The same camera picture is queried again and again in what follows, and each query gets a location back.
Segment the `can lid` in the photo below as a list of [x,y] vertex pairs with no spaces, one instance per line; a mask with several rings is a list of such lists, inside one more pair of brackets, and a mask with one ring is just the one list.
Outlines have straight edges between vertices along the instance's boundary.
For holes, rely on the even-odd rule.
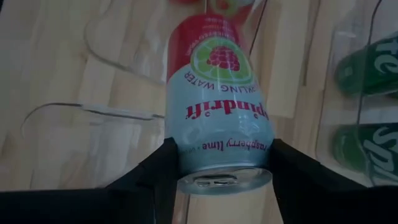
[[262,168],[219,167],[187,175],[178,181],[178,187],[186,194],[226,195],[262,187],[271,179],[272,174]]

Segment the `pull tab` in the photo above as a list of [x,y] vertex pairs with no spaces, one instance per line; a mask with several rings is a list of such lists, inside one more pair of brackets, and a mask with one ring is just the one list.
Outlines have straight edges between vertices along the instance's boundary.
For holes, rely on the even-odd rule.
[[199,187],[226,187],[238,184],[238,178],[234,175],[204,175],[197,177],[194,183]]

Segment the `sprite label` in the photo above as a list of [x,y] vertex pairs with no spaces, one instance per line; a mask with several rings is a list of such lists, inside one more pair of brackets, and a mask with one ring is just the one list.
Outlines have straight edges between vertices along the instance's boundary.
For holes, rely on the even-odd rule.
[[367,173],[374,185],[398,183],[398,123],[342,127],[332,154],[342,166]]
[[365,95],[398,90],[398,33],[341,60],[335,80],[346,95]]

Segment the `pink can label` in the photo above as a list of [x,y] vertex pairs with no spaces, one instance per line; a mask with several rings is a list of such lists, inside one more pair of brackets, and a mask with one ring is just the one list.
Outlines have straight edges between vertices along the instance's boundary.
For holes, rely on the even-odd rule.
[[180,157],[192,160],[195,153],[214,163],[265,157],[274,134],[240,42],[219,15],[189,17],[171,35],[166,136]]

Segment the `sparkling water can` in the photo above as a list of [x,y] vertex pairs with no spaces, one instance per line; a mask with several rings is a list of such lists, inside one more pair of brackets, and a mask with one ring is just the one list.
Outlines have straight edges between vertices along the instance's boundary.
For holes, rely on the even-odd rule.
[[398,91],[398,32],[340,60],[335,80],[346,95]]
[[233,194],[271,180],[274,133],[241,42],[215,14],[189,17],[170,36],[165,135],[177,143],[186,193]]
[[398,184],[398,123],[342,126],[332,143],[343,167],[365,173],[373,185]]

